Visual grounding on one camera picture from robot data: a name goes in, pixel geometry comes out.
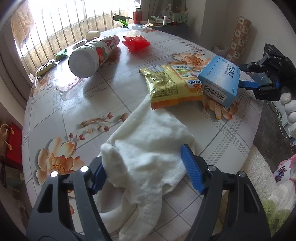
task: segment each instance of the blue medicine box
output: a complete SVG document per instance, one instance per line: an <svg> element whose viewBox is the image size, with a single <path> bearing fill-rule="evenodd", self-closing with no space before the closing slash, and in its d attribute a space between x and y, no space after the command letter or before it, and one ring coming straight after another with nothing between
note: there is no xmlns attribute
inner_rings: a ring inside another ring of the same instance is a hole
<svg viewBox="0 0 296 241"><path fill-rule="evenodd" d="M234 63L216 55L200 72L203 93L228 108L235 100L240 69Z"/></svg>

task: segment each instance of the green package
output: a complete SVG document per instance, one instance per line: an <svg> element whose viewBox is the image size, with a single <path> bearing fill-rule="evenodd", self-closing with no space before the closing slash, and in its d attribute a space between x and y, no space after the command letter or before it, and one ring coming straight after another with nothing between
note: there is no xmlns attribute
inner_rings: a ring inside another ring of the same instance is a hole
<svg viewBox="0 0 296 241"><path fill-rule="evenodd" d="M49 71L52 67L56 65L56 62L54 59L48 60L44 65L40 66L36 72L37 72L37 77L43 75L47 71Z"/></svg>
<svg viewBox="0 0 296 241"><path fill-rule="evenodd" d="M66 58L66 56L67 56L67 49L63 49L62 51L59 51L56 55L56 62Z"/></svg>

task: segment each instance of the floral tablecloth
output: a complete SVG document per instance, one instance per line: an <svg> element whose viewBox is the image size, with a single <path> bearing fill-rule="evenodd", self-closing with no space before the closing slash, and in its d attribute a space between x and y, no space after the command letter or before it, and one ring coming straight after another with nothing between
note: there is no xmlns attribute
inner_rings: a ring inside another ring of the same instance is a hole
<svg viewBox="0 0 296 241"><path fill-rule="evenodd" d="M90 78L79 83L81 88L72 99L63 101L52 85L54 78L75 78L67 59L50 70L32 88L25 111L22 132L22 162L25 183L31 204L49 173L76 171L90 164L100 153L101 145L120 127L148 93L139 69L146 66L186 61L194 71L200 71L214 54L197 44L153 29L116 28L101 36L142 35L151 45L131 54L122 42L110 61ZM245 73L242 80L252 81ZM212 111L204 110L201 102L184 102L168 107L195 137L196 154L221 171L236 173L243 165L255 137L263 101L252 91L239 89L238 111L216 119ZM74 193L69 193L76 232L83 234ZM202 196L193 189L187 176L174 191L163 197L162 214L151 234L145 239L171 241L190 229L198 212Z"/></svg>

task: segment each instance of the white bottle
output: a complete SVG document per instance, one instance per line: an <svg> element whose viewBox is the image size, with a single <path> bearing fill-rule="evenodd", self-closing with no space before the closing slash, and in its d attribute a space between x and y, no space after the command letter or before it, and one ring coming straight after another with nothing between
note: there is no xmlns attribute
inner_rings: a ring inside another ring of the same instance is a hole
<svg viewBox="0 0 296 241"><path fill-rule="evenodd" d="M92 40L78 47L68 59L69 69L79 78L92 76L118 44L119 38L113 35L102 40Z"/></svg>
<svg viewBox="0 0 296 241"><path fill-rule="evenodd" d="M168 25L168 16L163 17L163 25L167 26Z"/></svg>

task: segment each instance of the snack bag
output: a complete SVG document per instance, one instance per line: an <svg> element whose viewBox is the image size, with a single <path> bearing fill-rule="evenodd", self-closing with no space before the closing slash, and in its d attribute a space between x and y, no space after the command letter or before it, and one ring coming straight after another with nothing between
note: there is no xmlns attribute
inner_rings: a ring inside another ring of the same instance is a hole
<svg viewBox="0 0 296 241"><path fill-rule="evenodd" d="M201 81L185 64L156 65L140 73L145 76L152 109L202 100Z"/></svg>

